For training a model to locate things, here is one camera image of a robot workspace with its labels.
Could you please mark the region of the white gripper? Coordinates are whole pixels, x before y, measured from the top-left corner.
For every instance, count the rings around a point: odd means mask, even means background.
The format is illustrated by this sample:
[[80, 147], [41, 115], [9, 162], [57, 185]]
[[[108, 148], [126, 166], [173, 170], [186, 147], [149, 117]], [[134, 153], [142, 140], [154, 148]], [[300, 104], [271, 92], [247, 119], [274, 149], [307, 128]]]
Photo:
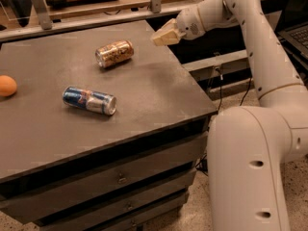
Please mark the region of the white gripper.
[[177, 44], [181, 38], [194, 40], [202, 37], [205, 33], [199, 9], [193, 5], [182, 10], [176, 19], [170, 19], [152, 35], [151, 40], [156, 46], [173, 45]]

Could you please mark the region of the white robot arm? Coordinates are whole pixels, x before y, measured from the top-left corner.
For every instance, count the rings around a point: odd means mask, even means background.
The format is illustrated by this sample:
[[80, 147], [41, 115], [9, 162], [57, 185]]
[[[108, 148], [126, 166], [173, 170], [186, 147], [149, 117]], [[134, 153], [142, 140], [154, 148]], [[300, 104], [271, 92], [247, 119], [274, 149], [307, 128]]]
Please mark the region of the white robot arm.
[[260, 0], [204, 0], [153, 34], [158, 45], [240, 25], [259, 104], [219, 113], [207, 141], [214, 231], [291, 231], [280, 166], [308, 152], [308, 90]]

